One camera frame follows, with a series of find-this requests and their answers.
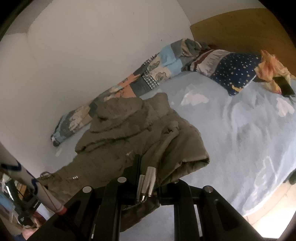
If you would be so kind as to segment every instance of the wall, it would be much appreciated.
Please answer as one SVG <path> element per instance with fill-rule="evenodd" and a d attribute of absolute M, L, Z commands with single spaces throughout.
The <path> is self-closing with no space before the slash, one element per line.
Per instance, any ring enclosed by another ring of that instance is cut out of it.
<path fill-rule="evenodd" d="M 0 42 L 0 141 L 39 176 L 62 166 L 50 141 L 62 114 L 192 34 L 176 0 L 36 1 Z"/>
<path fill-rule="evenodd" d="M 178 0 L 191 24 L 225 12 L 265 8 L 258 0 Z"/>

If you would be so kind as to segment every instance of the bed sheet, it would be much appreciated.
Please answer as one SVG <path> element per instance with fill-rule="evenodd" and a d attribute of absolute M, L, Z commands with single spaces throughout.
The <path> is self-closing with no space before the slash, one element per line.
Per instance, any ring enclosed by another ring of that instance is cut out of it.
<path fill-rule="evenodd" d="M 161 83 L 170 106 L 201 133 L 210 163 L 182 178 L 189 185 L 213 186 L 242 215 L 259 209 L 296 168 L 296 114 L 288 98 L 250 83 L 230 97 L 199 73 L 182 73 Z M 70 162 L 83 128 L 61 145 Z M 174 240 L 173 207 L 160 207 L 121 233 L 120 240 Z"/>

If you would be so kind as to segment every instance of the navy blue star pillow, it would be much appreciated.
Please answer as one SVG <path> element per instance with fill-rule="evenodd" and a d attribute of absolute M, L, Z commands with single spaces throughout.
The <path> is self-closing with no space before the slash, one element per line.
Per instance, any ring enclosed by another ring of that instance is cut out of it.
<path fill-rule="evenodd" d="M 218 49 L 205 52 L 183 70 L 197 71 L 208 76 L 233 96 L 256 77 L 254 69 L 260 62 L 260 55 Z"/>

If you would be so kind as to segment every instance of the wooden headboard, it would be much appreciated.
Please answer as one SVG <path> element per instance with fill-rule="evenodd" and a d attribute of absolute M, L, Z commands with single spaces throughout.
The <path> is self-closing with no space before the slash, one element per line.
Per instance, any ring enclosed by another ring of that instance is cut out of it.
<path fill-rule="evenodd" d="M 296 48 L 276 17 L 267 9 L 243 9 L 223 13 L 190 27 L 196 41 L 240 53 L 275 54 L 296 75 Z"/>

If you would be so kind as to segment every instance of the tile floor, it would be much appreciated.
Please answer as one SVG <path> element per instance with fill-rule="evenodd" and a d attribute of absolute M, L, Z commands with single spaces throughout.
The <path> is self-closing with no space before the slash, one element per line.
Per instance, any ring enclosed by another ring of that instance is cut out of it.
<path fill-rule="evenodd" d="M 296 211 L 296 184 L 283 183 L 261 209 L 245 219 L 266 238 L 279 238 Z"/>

